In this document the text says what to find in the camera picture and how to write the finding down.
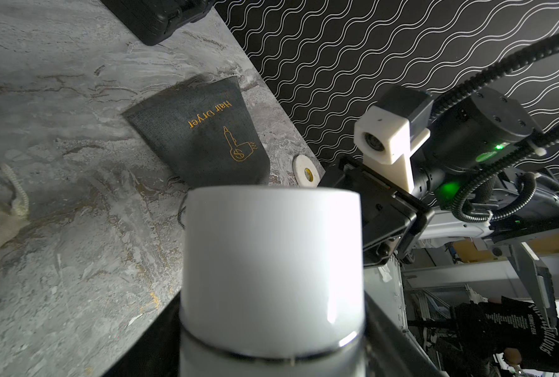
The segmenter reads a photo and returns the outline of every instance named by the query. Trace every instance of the gray marble surface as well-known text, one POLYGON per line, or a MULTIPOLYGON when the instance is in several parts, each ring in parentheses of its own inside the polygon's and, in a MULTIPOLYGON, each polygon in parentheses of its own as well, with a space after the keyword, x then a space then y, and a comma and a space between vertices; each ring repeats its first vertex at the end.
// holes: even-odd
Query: gray marble surface
POLYGON ((187 187, 121 113, 230 75, 271 184, 295 185, 292 158, 313 154, 214 10, 148 47, 98 0, 0 0, 0 161, 31 205, 0 250, 0 376, 98 376, 178 292, 187 187))

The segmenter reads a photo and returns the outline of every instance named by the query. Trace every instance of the black hard case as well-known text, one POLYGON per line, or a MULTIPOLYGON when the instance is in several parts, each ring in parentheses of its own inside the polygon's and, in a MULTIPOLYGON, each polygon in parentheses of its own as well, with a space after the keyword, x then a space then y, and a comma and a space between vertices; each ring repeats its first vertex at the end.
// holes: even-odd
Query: black hard case
POLYGON ((216 0, 102 0, 148 46, 170 37, 188 22, 207 15, 216 0))

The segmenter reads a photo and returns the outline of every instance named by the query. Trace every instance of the gold embroidered hair dryer logo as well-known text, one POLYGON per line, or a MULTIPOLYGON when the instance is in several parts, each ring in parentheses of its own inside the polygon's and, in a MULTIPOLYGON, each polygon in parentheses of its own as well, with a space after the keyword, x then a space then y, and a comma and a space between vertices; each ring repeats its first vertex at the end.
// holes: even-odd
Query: gold embroidered hair dryer logo
MULTIPOLYGON (((209 117, 213 117, 215 116, 216 113, 229 109, 230 107, 232 107, 231 103, 229 101, 225 101, 223 103, 215 105, 214 108, 216 112, 212 110, 208 110, 206 112, 203 112, 201 116, 200 114, 196 114, 197 119, 192 119, 187 123, 190 125, 190 128, 194 128, 196 125, 202 123, 202 121, 208 119, 209 117)), ((250 157, 250 155, 253 154, 254 150, 258 148, 257 145, 253 142, 247 141, 238 144, 238 141, 231 134, 231 131, 229 131, 225 126, 223 126, 223 133, 225 135, 225 139, 227 140, 227 143, 230 145, 231 158, 233 158, 233 160, 237 162, 242 162, 246 160, 248 157, 250 157)))

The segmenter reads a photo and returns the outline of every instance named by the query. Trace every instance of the person's arm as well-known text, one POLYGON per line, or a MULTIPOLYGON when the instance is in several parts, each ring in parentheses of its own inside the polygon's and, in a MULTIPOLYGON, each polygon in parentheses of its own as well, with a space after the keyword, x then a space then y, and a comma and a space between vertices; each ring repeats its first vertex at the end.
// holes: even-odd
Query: person's arm
POLYGON ((510 366, 517 366, 523 361, 523 357, 516 348, 505 348, 504 361, 510 366))

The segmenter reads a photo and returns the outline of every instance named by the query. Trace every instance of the wavy line wallpaper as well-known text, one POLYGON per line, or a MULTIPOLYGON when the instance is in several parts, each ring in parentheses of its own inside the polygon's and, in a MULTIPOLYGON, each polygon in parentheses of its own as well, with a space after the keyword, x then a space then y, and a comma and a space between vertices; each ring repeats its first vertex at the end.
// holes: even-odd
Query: wavy line wallpaper
MULTIPOLYGON (((559 32, 559 0, 225 0, 215 8, 320 162, 388 84, 439 95, 559 32)), ((559 54, 491 85, 559 123, 559 54)), ((559 172, 559 147, 519 167, 559 172)))

